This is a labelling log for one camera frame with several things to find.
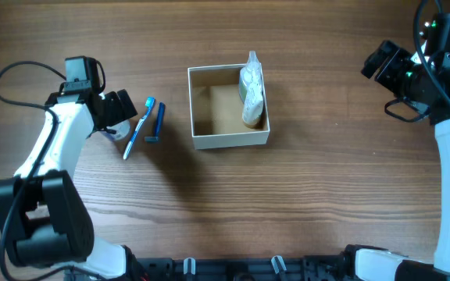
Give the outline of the cotton swab tub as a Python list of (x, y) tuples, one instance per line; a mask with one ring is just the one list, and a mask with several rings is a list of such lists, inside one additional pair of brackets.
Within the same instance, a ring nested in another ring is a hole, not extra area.
[(108, 126), (102, 134), (112, 142), (122, 141), (128, 137), (130, 133), (130, 120), (124, 120), (114, 126)]

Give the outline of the blue white toothbrush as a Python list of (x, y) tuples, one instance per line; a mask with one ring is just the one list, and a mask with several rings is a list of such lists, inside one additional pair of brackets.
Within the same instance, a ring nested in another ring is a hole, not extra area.
[(129, 158), (130, 151), (134, 146), (137, 136), (138, 136), (143, 124), (145, 123), (145, 120), (151, 115), (154, 105), (155, 105), (155, 98), (148, 97), (145, 102), (145, 107), (146, 107), (145, 114), (137, 122), (134, 132), (133, 132), (130, 140), (128, 141), (125, 151), (123, 153), (123, 160), (127, 160)]

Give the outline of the white squeeze tube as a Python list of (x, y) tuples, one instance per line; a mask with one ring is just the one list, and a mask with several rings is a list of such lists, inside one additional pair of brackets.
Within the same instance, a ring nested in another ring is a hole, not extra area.
[(263, 113), (263, 82), (251, 84), (242, 112), (243, 122), (249, 127), (255, 127)]

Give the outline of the clear bottle with dark liquid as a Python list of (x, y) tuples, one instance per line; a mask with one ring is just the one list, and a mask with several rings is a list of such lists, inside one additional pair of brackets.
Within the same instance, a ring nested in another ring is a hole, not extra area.
[(241, 68), (239, 76), (239, 95), (243, 103), (245, 103), (249, 86), (254, 83), (260, 84), (261, 82), (261, 63), (257, 58), (256, 52), (250, 51), (248, 61)]

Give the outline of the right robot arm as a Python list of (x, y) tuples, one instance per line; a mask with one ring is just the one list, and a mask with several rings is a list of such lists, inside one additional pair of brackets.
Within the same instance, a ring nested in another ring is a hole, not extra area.
[[(435, 51), (428, 57), (440, 88), (450, 97), (450, 52)], [(441, 160), (441, 226), (431, 264), (388, 250), (357, 247), (350, 275), (361, 280), (450, 280), (450, 110), (427, 75), (418, 54), (391, 41), (383, 41), (364, 63), (362, 74), (373, 77), (434, 126)]]

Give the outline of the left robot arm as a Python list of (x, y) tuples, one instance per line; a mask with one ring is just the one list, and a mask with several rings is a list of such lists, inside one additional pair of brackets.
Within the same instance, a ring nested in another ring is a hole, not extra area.
[(52, 93), (42, 105), (45, 125), (26, 162), (0, 180), (0, 267), (64, 270), (96, 280), (145, 280), (147, 274), (126, 246), (94, 235), (73, 174), (92, 133), (135, 116), (125, 90)]

